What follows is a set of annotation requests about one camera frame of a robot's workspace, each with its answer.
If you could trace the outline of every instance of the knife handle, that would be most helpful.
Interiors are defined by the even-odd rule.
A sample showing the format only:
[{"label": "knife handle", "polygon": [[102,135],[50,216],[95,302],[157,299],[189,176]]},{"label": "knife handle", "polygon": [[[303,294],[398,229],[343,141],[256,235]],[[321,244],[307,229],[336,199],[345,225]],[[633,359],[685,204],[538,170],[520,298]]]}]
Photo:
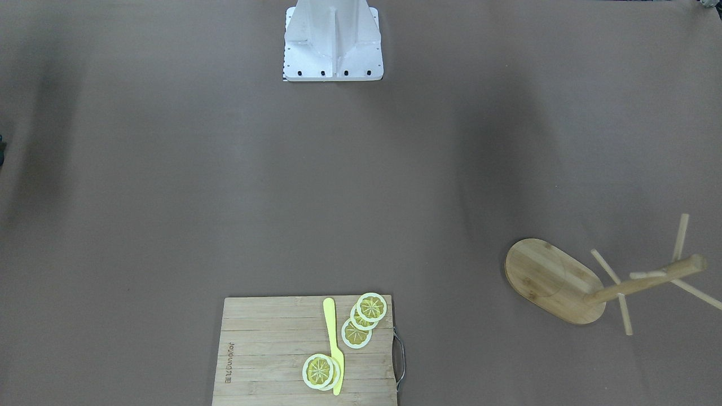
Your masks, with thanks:
[{"label": "knife handle", "polygon": [[333,298],[323,300],[323,316],[326,317],[326,329],[329,331],[331,348],[338,348],[336,341],[336,302]]}]

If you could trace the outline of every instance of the wooden pole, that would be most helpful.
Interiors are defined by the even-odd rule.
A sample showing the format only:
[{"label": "wooden pole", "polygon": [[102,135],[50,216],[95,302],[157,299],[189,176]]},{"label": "wooden pole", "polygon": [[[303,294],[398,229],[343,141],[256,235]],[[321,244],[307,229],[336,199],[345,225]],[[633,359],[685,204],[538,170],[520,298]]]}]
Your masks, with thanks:
[{"label": "wooden pole", "polygon": [[665,276],[647,277],[644,279],[627,280],[619,285],[604,288],[595,293],[584,296],[584,303],[594,305],[602,302],[608,302],[617,298],[617,294],[630,295],[652,288],[663,283],[670,282],[675,279],[681,279],[688,275],[693,275],[707,269],[707,260],[704,256],[694,254],[689,258],[681,259],[667,265]]}]

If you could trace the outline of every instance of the oval wooden base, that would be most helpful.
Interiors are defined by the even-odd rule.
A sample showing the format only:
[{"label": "oval wooden base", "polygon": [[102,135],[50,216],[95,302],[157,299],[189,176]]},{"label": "oval wooden base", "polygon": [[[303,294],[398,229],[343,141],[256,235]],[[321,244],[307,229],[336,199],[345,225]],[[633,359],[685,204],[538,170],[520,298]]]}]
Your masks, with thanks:
[{"label": "oval wooden base", "polygon": [[506,277],[523,297],[562,320],[588,324],[597,320],[606,303],[588,305],[584,296],[602,289],[589,268],[546,241],[527,238],[506,256]]}]

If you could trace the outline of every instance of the yellow lemon slice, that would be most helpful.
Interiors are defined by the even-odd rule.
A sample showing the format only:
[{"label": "yellow lemon slice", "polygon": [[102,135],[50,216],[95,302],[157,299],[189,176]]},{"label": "yellow lemon slice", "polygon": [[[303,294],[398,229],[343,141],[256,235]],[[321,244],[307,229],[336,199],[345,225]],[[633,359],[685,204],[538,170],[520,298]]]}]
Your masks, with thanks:
[{"label": "yellow lemon slice", "polygon": [[383,319],[386,308],[386,301],[378,293],[364,293],[356,302],[359,317],[370,323]]},{"label": "yellow lemon slice", "polygon": [[344,326],[341,327],[341,338],[350,348],[362,348],[371,340],[371,330],[359,330],[355,325],[351,324],[351,319],[346,320]]},{"label": "yellow lemon slice", "polygon": [[320,391],[327,391],[333,389],[334,386],[339,383],[339,378],[341,378],[341,366],[339,365],[339,362],[337,360],[334,360],[333,358],[331,358],[331,362],[334,365],[334,378],[331,380],[330,384],[319,389]]},{"label": "yellow lemon slice", "polygon": [[353,308],[351,308],[351,324],[356,326],[356,328],[359,330],[368,331],[376,327],[378,325],[378,321],[374,321],[373,323],[370,321],[365,321],[359,315],[356,306],[354,306]]},{"label": "yellow lemon slice", "polygon": [[313,354],[303,364],[303,381],[311,389],[320,389],[334,377],[334,362],[324,354]]}]

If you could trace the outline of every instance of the wooden mug tree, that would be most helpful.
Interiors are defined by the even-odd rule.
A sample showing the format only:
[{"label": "wooden mug tree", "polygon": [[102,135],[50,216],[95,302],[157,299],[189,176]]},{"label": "wooden mug tree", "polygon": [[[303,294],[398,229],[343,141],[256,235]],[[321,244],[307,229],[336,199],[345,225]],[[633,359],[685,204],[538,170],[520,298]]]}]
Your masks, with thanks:
[{"label": "wooden mug tree", "polygon": [[632,272],[630,279],[624,282],[599,252],[593,249],[592,255],[616,284],[608,288],[579,261],[536,238],[527,238],[511,247],[506,256],[506,277],[517,293],[573,324],[588,324],[597,320],[604,313],[606,302],[617,299],[627,335],[632,335],[632,323],[626,295],[663,283],[671,282],[722,310],[722,302],[681,281],[687,275],[707,269],[704,256],[693,254],[682,259],[689,218],[689,215],[683,214],[679,222],[671,264],[651,272]]}]

